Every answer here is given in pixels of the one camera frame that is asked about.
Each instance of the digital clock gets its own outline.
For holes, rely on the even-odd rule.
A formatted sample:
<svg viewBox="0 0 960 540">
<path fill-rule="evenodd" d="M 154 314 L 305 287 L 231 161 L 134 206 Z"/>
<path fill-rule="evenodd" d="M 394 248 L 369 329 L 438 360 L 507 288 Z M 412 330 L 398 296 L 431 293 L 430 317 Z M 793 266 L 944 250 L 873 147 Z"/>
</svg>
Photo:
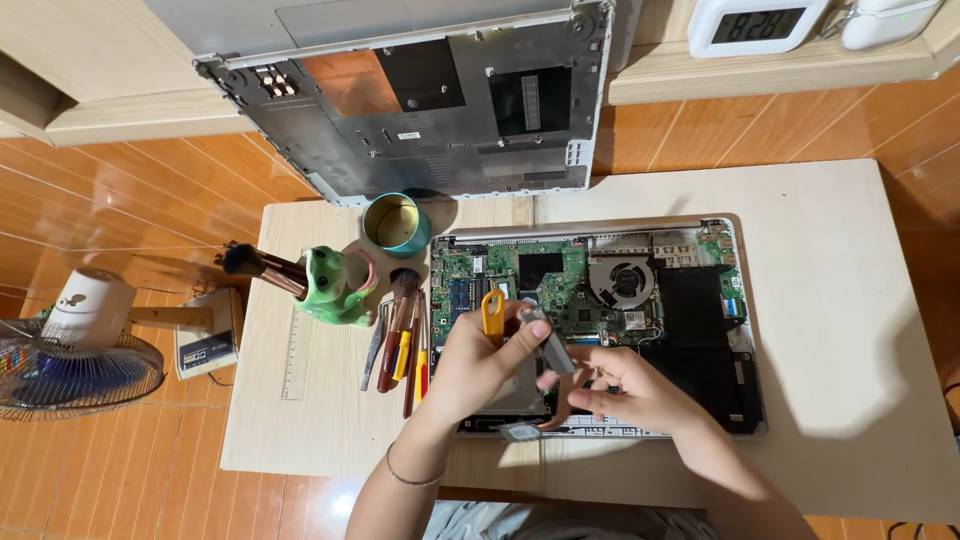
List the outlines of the digital clock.
<svg viewBox="0 0 960 540">
<path fill-rule="evenodd" d="M 785 53 L 809 36 L 829 0 L 698 0 L 686 27 L 696 58 Z"/>
</svg>

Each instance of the teal tin can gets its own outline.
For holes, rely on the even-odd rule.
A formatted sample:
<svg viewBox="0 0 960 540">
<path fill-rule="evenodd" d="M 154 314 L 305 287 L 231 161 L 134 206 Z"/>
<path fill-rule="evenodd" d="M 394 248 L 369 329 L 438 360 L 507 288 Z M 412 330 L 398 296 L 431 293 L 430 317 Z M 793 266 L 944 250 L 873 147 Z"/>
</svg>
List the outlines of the teal tin can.
<svg viewBox="0 0 960 540">
<path fill-rule="evenodd" d="M 410 197 L 386 193 L 364 212 L 363 233 L 390 257 L 410 258 L 430 241 L 430 219 Z"/>
</svg>

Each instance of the fan grille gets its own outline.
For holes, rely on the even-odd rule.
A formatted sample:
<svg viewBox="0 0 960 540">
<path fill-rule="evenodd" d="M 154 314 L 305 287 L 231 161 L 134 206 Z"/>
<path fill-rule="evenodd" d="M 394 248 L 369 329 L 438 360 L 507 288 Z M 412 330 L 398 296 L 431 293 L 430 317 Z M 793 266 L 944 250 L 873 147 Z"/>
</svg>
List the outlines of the fan grille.
<svg viewBox="0 0 960 540">
<path fill-rule="evenodd" d="M 40 338 L 40 319 L 0 320 L 0 419 L 60 420 L 129 405 L 163 384 L 163 355 L 122 335 L 86 350 Z"/>
</svg>

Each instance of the bracelet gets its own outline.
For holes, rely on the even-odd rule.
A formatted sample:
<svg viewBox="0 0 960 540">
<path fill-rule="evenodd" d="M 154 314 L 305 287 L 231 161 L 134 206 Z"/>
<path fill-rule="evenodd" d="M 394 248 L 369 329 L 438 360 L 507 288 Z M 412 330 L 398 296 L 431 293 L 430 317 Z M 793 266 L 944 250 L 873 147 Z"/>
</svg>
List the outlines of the bracelet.
<svg viewBox="0 0 960 540">
<path fill-rule="evenodd" d="M 436 477 L 435 479 L 432 479 L 432 480 L 423 481 L 423 482 L 412 482 L 410 480 L 405 480 L 405 479 L 402 479 L 401 477 L 398 477 L 394 472 L 394 468 L 390 466 L 390 449 L 393 447 L 394 447 L 394 443 L 390 443 L 390 446 L 387 447 L 387 453 L 383 456 L 383 460 L 387 463 L 387 471 L 390 473 L 390 477 L 393 478 L 394 480 L 404 485 L 409 485 L 412 487 L 423 487 L 423 486 L 432 485 L 439 482 L 440 477 L 444 475 L 444 473 L 440 473 L 439 477 Z"/>
</svg>

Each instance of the green frog figurine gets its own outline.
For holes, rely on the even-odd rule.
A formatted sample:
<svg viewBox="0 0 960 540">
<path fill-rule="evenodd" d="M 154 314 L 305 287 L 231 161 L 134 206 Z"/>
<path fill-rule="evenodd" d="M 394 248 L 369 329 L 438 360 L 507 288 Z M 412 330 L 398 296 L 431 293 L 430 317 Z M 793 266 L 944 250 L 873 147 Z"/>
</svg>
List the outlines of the green frog figurine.
<svg viewBox="0 0 960 540">
<path fill-rule="evenodd" d="M 311 248 L 304 256 L 300 264 L 306 267 L 309 287 L 306 299 L 295 298 L 294 306 L 331 325 L 371 325 L 375 313 L 363 299 L 379 279 L 373 259 L 362 251 L 340 253 L 326 246 Z"/>
</svg>

